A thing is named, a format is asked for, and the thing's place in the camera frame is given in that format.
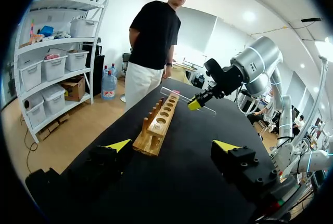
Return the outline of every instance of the white storage bin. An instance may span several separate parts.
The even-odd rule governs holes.
[[[75,19],[71,21],[71,37],[94,37],[94,30],[98,21],[88,19]]]
[[[56,114],[65,107],[65,89],[60,85],[51,85],[42,90],[45,106],[51,114]]]
[[[26,111],[32,127],[36,127],[46,119],[43,103],[44,100],[41,93],[35,93],[23,102],[24,105],[29,105]]]
[[[19,59],[20,75],[25,91],[42,82],[42,62],[42,60]]]
[[[66,57],[67,55],[55,59],[43,60],[43,72],[47,81],[64,76]]]
[[[69,71],[77,71],[85,68],[85,61],[89,51],[78,50],[78,52],[68,52],[66,59],[66,69]]]

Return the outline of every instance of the wooden floor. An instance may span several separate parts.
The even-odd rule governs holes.
[[[93,105],[87,101],[69,111],[69,120],[40,142],[36,151],[30,153],[28,161],[30,170],[41,168],[48,171],[52,167],[61,173],[84,148],[123,114],[125,103],[119,99],[123,93],[124,81],[118,81],[115,100],[102,101],[100,95],[97,95]],[[8,150],[19,178],[24,181],[29,174],[26,164],[29,150],[24,145],[27,126],[24,121],[22,125],[20,124],[20,118],[18,100],[13,101],[2,111]],[[257,124],[255,128],[258,132],[261,130]],[[262,135],[267,150],[276,144],[275,135],[271,133]],[[26,142],[28,146],[33,142],[29,132]]]

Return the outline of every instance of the cardboard box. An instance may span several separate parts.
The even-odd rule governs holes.
[[[58,128],[58,126],[59,126],[58,122],[53,121],[47,126],[47,128],[50,132],[53,132],[56,128]]]
[[[76,76],[60,82],[61,86],[65,88],[65,100],[67,101],[81,101],[85,94],[85,79],[84,76]]]
[[[69,119],[69,114],[66,113],[66,114],[62,115],[60,118],[58,118],[58,122],[59,122],[59,124],[61,124],[65,121],[67,121],[68,119]]]
[[[49,135],[50,135],[50,131],[48,130],[47,127],[44,127],[43,129],[38,131],[36,136],[37,136],[37,139],[39,140],[39,142],[41,142],[41,141],[45,140]]]

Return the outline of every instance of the black t-shirt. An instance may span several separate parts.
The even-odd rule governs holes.
[[[163,69],[170,47],[177,44],[180,26],[181,21],[168,3],[154,1],[146,4],[131,25],[140,34],[134,43],[130,62],[155,70]]]

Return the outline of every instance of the ceiling light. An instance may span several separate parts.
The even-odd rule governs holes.
[[[255,20],[255,14],[253,12],[247,11],[243,14],[243,19],[251,22],[251,21]]]
[[[325,38],[325,41],[315,41],[314,44],[316,45],[320,56],[333,62],[333,44],[329,42],[328,37]]]

